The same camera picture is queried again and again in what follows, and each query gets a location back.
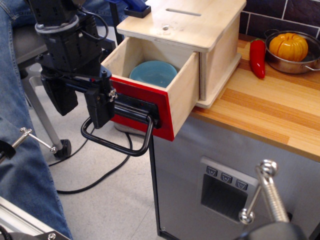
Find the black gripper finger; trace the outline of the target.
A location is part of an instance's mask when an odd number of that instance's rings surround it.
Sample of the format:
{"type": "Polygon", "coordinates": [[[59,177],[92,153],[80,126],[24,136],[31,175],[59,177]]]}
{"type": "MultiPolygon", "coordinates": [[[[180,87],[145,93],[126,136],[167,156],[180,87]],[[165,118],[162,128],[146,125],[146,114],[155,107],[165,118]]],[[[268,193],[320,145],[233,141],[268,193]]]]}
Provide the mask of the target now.
{"type": "Polygon", "coordinates": [[[96,129],[102,128],[115,115],[116,89],[111,82],[111,75],[91,82],[84,93],[89,117],[96,129]]]}
{"type": "Polygon", "coordinates": [[[78,106],[75,90],[66,86],[63,77],[41,76],[43,87],[55,109],[65,116],[78,106]]]}

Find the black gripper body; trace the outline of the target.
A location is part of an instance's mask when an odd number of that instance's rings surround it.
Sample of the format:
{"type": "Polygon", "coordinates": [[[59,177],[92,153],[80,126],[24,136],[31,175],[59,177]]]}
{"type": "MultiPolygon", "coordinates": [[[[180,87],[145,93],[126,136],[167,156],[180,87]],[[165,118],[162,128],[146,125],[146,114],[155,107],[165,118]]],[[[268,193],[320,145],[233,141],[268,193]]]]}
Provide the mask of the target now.
{"type": "Polygon", "coordinates": [[[82,30],[38,31],[48,54],[38,56],[45,88],[111,88],[111,72],[101,65],[112,43],[94,40],[82,30]]]}

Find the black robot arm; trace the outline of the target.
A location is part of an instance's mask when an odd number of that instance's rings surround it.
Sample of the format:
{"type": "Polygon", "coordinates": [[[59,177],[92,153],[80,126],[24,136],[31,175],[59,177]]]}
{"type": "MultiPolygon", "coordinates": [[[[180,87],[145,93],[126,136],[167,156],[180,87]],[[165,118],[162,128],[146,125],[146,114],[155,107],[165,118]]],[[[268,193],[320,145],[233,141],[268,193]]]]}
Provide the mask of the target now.
{"type": "Polygon", "coordinates": [[[103,44],[114,46],[98,34],[94,14],[82,0],[29,0],[35,30],[48,53],[38,56],[44,89],[62,115],[78,105],[77,92],[85,96],[89,119],[96,129],[115,115],[116,90],[111,72],[102,66],[103,44]]]}

